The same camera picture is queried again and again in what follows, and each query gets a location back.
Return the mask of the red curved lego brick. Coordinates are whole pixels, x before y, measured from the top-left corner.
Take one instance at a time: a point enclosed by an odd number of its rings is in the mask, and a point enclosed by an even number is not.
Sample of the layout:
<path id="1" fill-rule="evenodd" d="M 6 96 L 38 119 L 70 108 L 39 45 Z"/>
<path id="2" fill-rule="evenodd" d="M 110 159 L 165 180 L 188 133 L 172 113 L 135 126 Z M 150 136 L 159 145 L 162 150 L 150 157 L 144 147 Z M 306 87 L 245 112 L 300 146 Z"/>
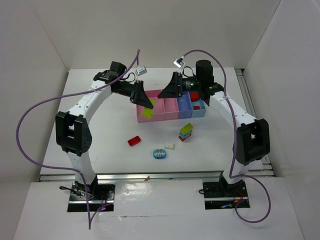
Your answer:
<path id="1" fill-rule="evenodd" d="M 189 95 L 191 102 L 196 102 L 200 99 L 200 96 L 197 92 L 191 92 Z"/>

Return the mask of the green 2x4 lego brick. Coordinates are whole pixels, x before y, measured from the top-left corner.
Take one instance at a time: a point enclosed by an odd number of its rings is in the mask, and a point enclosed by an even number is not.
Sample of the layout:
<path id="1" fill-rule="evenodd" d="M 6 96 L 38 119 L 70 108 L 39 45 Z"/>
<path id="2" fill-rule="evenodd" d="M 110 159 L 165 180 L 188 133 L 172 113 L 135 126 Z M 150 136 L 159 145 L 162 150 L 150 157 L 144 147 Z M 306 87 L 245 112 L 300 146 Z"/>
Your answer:
<path id="1" fill-rule="evenodd" d="M 184 127 L 180 129 L 180 133 L 186 135 L 194 129 L 194 126 L 191 123 L 186 124 Z"/>

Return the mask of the teal lego brick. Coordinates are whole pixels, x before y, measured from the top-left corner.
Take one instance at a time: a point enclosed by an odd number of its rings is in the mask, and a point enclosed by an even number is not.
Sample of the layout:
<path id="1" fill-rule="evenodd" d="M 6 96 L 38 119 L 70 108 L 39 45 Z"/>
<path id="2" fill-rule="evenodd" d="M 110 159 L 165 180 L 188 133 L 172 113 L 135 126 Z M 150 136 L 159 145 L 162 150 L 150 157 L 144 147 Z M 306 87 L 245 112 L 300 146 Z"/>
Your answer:
<path id="1" fill-rule="evenodd" d="M 188 133 L 186 133 L 186 134 L 183 134 L 182 132 L 180 132 L 178 136 L 181 136 L 181 137 L 185 138 L 185 137 L 187 137 L 187 136 L 190 135 L 190 134 L 192 134 L 192 131 L 190 131 L 190 132 L 188 132 Z"/>

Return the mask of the red lego base brick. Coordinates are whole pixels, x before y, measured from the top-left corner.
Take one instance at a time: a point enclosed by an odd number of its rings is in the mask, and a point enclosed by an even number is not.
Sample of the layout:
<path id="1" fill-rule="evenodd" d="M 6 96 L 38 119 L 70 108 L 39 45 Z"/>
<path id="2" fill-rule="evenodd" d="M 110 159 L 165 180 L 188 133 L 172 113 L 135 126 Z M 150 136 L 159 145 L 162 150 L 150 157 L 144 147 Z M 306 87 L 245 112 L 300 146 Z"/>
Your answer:
<path id="1" fill-rule="evenodd" d="M 184 142 L 184 141 L 187 140 L 191 135 L 192 135 L 192 134 L 190 134 L 190 135 L 188 135 L 188 136 L 186 136 L 186 137 L 181 137 L 181 136 L 179 135 L 178 138 L 179 138 L 179 140 L 180 140 L 181 142 Z"/>

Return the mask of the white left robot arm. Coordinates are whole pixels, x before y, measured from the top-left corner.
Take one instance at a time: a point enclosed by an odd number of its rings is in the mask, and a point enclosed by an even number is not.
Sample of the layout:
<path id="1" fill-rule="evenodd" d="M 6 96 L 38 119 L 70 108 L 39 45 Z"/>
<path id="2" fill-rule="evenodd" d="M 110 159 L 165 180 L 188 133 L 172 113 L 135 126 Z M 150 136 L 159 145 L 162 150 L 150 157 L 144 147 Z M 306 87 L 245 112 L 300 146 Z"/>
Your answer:
<path id="1" fill-rule="evenodd" d="M 110 68 L 98 72 L 85 94 L 68 111 L 60 111 L 55 116 L 56 143 L 68 156 L 75 172 L 75 185 L 83 190 L 88 187 L 93 192 L 98 184 L 89 156 L 93 142 L 89 129 L 90 120 L 100 105 L 113 93 L 129 98 L 130 102 L 142 107 L 153 108 L 152 102 L 144 90 L 140 80 L 130 83 L 123 79 L 127 67 L 113 61 Z"/>

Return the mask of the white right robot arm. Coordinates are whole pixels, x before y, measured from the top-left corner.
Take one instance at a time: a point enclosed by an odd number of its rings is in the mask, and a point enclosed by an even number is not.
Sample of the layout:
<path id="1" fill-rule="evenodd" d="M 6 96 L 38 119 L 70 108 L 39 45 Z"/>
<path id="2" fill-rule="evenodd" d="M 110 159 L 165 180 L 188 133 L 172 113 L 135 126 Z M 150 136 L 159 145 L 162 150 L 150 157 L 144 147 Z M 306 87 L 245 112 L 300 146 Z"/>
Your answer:
<path id="1" fill-rule="evenodd" d="M 186 92 L 198 93 L 199 98 L 233 128 L 232 160 L 220 180 L 227 185 L 237 184 L 243 180 L 252 162 L 261 160 L 270 152 L 268 122 L 250 115 L 228 95 L 225 86 L 215 82 L 214 68 L 209 60 L 196 62 L 194 76 L 184 77 L 175 71 L 157 97 L 179 98 Z"/>

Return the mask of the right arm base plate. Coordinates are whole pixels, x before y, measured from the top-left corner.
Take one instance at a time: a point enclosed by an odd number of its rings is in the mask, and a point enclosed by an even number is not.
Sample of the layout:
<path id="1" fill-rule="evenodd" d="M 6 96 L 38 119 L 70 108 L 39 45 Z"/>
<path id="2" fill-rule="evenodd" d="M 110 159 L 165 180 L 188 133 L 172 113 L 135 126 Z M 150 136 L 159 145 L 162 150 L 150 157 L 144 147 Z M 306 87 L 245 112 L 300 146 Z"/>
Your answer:
<path id="1" fill-rule="evenodd" d="M 247 186 L 242 180 L 231 187 L 220 182 L 203 182 L 202 188 L 198 190 L 204 197 L 206 210 L 250 208 Z"/>

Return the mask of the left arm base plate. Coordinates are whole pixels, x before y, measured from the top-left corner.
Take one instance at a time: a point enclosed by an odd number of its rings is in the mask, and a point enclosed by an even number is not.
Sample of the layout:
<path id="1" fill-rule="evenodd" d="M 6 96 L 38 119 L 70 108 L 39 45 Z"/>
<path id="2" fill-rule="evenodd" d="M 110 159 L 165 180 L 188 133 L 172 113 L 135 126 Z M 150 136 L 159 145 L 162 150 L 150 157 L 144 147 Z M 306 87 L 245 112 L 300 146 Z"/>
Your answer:
<path id="1" fill-rule="evenodd" d="M 95 193 L 89 193 L 88 204 L 90 212 L 95 212 L 98 208 L 101 208 L 99 210 L 100 212 L 113 212 L 115 188 L 116 185 L 114 183 L 99 184 Z M 59 189 L 69 192 L 68 213 L 81 213 L 87 211 L 86 193 L 84 190 L 77 188 L 74 183 L 71 187 L 60 186 Z"/>

